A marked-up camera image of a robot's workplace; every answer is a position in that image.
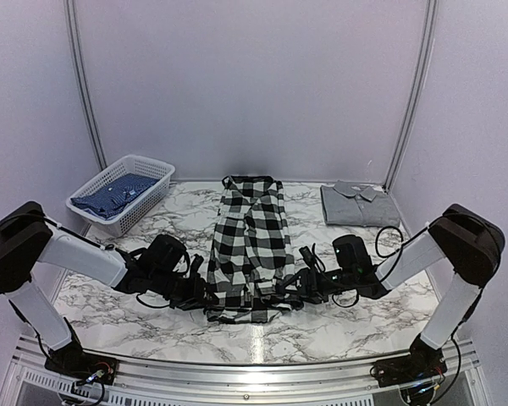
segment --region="marble tabletop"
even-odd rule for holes
[[[223,186],[220,182],[172,184],[168,195],[126,235],[114,239],[91,228],[87,237],[113,242],[123,250],[148,246],[159,233],[183,241],[190,255],[205,258],[207,274],[214,223]],[[362,237],[373,261],[378,228],[328,227],[323,222],[320,184],[284,183],[285,208],[297,269],[303,266],[298,249],[317,244],[328,269],[337,267],[331,242],[353,233]],[[380,251],[399,246],[391,233],[380,239]],[[355,294],[341,295],[346,305]],[[166,302],[146,294],[153,305]],[[114,292],[78,274],[68,275],[55,306],[72,324],[84,347],[141,358],[224,364],[278,364],[349,359],[408,348],[422,330],[437,299],[425,272],[379,300],[361,298],[351,309],[306,304],[303,310],[281,315],[263,325],[224,325],[208,322],[202,310],[152,310],[134,295]]]

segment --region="laundry basket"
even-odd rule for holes
[[[71,211],[85,218],[93,226],[114,237],[120,237],[134,224],[139,222],[168,193],[169,180],[174,172],[175,167],[166,162],[145,158],[144,156],[127,155],[104,169],[73,193],[66,201],[66,206]],[[148,176],[149,178],[159,180],[137,199],[128,204],[124,211],[116,217],[104,220],[71,204],[72,197],[92,195],[106,184],[110,184],[127,173]]]

